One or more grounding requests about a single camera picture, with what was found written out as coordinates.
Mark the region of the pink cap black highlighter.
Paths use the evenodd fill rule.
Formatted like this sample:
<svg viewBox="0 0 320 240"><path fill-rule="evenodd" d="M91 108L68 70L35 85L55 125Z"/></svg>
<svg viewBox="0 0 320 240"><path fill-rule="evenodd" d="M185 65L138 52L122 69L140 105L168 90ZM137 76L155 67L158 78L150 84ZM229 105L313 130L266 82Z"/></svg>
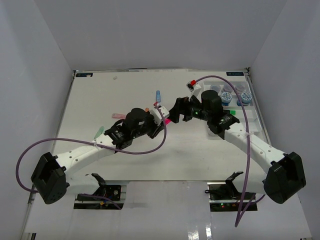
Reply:
<svg viewBox="0 0 320 240"><path fill-rule="evenodd" d="M170 119L165 119L165 125L168 125L169 123L171 122L171 120Z"/></svg>

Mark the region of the pink correction tape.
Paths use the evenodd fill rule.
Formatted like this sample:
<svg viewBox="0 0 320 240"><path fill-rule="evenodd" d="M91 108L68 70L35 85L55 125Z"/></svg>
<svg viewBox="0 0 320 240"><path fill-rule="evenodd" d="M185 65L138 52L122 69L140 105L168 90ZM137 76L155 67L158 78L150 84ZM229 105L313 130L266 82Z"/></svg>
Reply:
<svg viewBox="0 0 320 240"><path fill-rule="evenodd" d="M120 114L120 113L113 113L111 117L113 119L125 119L126 115L125 114Z"/></svg>

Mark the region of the green correction tape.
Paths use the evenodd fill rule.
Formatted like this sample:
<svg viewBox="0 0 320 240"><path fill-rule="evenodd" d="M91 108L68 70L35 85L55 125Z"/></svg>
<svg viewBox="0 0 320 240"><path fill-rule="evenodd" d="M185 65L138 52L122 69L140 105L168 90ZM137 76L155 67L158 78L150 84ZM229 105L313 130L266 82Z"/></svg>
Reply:
<svg viewBox="0 0 320 240"><path fill-rule="evenodd" d="M97 131L97 133L95 134L95 136L94 136L93 139L96 140L101 134L104 133L104 131L105 131L104 126L101 126L101 127L98 129L98 131Z"/></svg>

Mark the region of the green cap black highlighter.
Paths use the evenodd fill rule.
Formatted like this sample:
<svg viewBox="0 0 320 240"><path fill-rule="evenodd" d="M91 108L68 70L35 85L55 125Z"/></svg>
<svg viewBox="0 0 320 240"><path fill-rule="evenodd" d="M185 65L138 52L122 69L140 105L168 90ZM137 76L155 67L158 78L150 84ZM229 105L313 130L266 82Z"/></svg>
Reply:
<svg viewBox="0 0 320 240"><path fill-rule="evenodd" d="M234 115L234 116L236 115L236 111L235 111L235 110L230 110L229 113L230 113L231 115Z"/></svg>

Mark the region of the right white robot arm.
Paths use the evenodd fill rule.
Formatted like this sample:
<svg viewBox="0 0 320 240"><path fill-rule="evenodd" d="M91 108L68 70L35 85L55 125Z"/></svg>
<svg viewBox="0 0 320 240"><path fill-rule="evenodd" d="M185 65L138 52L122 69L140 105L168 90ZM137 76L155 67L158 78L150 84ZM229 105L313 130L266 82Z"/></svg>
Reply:
<svg viewBox="0 0 320 240"><path fill-rule="evenodd" d="M169 119L178 123L180 116L188 122L193 118L206 121L210 131L249 154L265 172L261 180L262 193L278 204L306 186L302 158L295 152L278 150L256 135L250 135L240 120L225 110L218 93L205 90L201 99L196 96L179 97L169 111Z"/></svg>

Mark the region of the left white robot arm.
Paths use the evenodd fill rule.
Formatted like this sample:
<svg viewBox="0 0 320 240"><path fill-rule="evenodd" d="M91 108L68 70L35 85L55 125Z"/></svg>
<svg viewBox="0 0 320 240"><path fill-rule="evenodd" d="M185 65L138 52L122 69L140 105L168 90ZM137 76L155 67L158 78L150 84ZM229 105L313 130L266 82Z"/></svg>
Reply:
<svg viewBox="0 0 320 240"><path fill-rule="evenodd" d="M86 166L112 156L124 153L133 140L147 135L155 138L166 126L169 112L157 106L145 111L133 108L124 119L116 121L92 141L57 155L43 154L31 176L31 181L45 204L50 205L66 194L80 194L86 198L106 198L107 182L97 173L76 173Z"/></svg>

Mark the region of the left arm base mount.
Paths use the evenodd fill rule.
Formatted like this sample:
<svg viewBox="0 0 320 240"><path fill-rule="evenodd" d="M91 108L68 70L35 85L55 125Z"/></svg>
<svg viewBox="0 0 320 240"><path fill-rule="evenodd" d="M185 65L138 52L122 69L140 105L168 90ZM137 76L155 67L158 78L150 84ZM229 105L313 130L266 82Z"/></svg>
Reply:
<svg viewBox="0 0 320 240"><path fill-rule="evenodd" d="M122 185L106 185L99 188L92 196L78 194L73 208L76 210L121 210L124 206L126 192Z"/></svg>

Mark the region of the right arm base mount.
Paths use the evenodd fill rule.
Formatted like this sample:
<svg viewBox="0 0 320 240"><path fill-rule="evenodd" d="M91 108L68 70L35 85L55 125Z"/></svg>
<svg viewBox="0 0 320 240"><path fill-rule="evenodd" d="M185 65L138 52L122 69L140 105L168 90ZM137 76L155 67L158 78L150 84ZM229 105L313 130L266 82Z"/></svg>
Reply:
<svg viewBox="0 0 320 240"><path fill-rule="evenodd" d="M239 180L239 176L243 174L243 171L237 171L225 181L207 183L204 193L208 195L209 207L212 213L238 211L242 193L236 189L234 180Z"/></svg>

